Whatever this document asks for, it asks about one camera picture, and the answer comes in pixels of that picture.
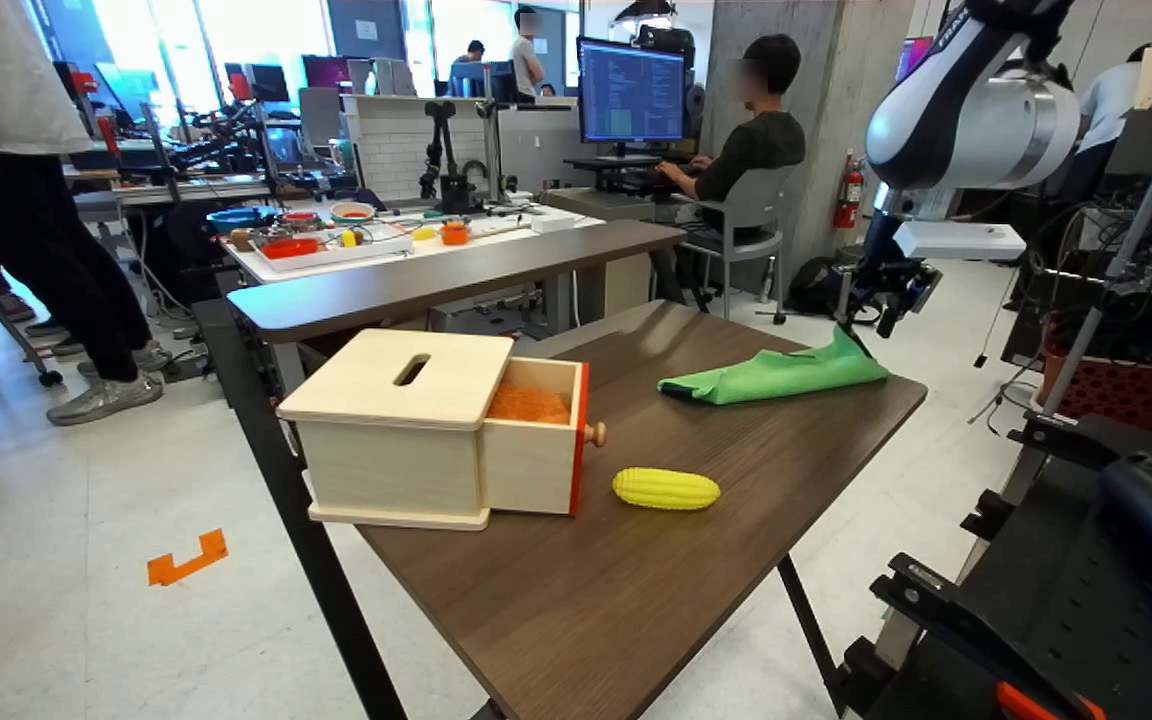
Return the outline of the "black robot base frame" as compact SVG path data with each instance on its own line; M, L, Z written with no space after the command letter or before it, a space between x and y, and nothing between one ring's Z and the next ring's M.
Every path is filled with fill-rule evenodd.
M1027 488L964 518L985 552L959 579L906 552L871 579L912 639L849 646L860 720L1152 720L1152 431L1027 422L1023 459Z

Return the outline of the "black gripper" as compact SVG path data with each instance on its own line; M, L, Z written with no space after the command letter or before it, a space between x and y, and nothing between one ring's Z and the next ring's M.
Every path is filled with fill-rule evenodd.
M849 278L849 315L893 336L936 293L938 271L922 260L863 260Z

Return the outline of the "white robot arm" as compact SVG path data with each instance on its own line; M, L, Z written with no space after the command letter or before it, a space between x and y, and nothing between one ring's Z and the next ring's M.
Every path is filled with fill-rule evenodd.
M938 282L936 260L1018 260L1011 225L957 218L959 193L1047 180L1078 135L1078 101L1038 65L1070 0L964 0L933 53L889 86L863 130L878 180L863 257L843 275L837 321L875 309L889 336Z

